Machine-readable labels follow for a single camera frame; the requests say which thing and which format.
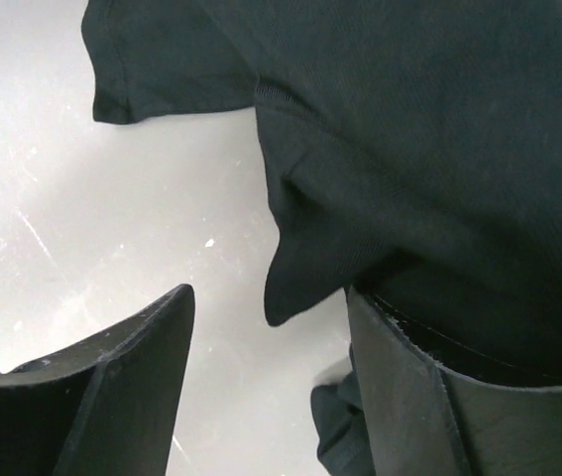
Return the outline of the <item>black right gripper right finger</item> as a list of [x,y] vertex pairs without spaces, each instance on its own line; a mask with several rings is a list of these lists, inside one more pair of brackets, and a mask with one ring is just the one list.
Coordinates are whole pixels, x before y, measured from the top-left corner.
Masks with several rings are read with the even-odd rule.
[[562,475],[562,379],[492,359],[349,291],[380,475]]

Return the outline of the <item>black t shirt flower print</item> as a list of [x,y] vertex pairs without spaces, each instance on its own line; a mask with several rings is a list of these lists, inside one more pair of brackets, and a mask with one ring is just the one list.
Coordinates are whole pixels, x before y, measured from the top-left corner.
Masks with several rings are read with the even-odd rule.
[[[338,291],[562,379],[562,1],[91,1],[93,117],[256,111],[279,326]],[[317,456],[375,469],[352,370]]]

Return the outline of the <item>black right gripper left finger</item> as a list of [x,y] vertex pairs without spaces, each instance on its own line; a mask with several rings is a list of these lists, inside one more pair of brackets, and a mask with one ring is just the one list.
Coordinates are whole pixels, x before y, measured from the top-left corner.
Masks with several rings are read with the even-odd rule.
[[0,475],[164,475],[194,315],[193,288],[180,285],[0,373]]

